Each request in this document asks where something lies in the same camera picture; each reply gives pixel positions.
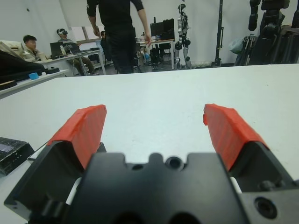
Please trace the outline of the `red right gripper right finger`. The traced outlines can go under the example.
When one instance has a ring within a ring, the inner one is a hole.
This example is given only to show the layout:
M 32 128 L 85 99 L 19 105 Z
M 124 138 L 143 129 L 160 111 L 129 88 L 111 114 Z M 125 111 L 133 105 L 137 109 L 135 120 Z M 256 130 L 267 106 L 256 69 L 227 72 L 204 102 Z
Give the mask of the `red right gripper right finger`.
M 294 189 L 296 182 L 262 137 L 233 108 L 206 104 L 203 123 L 228 173 L 243 192 Z

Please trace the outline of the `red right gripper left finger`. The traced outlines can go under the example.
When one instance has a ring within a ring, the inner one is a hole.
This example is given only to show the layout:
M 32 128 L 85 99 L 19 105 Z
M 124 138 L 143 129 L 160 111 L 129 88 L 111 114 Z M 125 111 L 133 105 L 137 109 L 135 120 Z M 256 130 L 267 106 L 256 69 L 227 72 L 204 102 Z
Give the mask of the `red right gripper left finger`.
M 104 156 L 104 105 L 78 109 L 53 135 L 4 201 L 17 215 L 99 215 L 92 184 Z

